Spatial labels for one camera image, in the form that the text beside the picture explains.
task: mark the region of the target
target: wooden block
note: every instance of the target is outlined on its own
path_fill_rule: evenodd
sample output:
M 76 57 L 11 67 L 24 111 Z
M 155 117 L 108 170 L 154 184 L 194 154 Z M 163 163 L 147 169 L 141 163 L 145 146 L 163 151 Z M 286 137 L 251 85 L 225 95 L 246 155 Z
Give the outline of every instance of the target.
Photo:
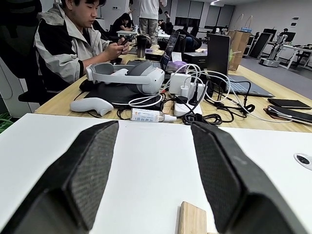
M 207 234 L 206 211 L 183 201 L 180 211 L 179 234 Z

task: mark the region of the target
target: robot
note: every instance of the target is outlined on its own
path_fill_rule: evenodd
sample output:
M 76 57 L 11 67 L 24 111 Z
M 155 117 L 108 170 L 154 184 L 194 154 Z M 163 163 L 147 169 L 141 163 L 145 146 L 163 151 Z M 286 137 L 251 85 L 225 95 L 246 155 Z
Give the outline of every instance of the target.
M 277 35 L 277 41 L 271 50 L 270 56 L 268 58 L 261 58 L 259 64 L 267 67 L 278 67 L 280 62 L 275 59 L 277 54 L 282 50 L 287 37 L 287 35 L 282 33 Z

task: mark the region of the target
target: mouse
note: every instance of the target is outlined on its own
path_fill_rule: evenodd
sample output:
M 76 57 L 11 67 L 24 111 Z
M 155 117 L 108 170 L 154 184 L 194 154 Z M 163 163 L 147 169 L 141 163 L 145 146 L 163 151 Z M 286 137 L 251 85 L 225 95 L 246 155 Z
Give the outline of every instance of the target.
M 96 112 L 100 116 L 104 116 L 109 111 L 112 111 L 114 107 L 112 104 L 101 98 L 89 97 L 73 101 L 72 103 L 70 103 L 70 109 L 74 112 L 87 112 L 91 110 L 96 110 Z
M 84 82 L 81 83 L 79 86 L 79 89 L 83 92 L 90 92 L 93 89 L 95 89 L 97 84 L 94 84 L 93 81 L 85 80 Z

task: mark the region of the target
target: black tumbler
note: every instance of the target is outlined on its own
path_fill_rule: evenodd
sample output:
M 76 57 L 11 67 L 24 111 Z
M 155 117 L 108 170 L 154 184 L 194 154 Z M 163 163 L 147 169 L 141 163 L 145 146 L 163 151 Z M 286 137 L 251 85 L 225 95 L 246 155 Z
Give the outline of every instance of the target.
M 136 40 L 137 40 L 137 57 L 144 58 L 147 38 L 146 36 L 139 35 L 137 36 Z

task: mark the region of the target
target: paper bag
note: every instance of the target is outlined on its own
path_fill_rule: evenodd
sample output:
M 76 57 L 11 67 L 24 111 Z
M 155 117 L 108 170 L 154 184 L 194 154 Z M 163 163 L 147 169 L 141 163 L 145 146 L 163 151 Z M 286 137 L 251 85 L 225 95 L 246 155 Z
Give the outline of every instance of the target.
M 228 36 L 231 37 L 230 63 L 229 70 L 236 71 L 243 58 L 250 33 L 230 31 Z

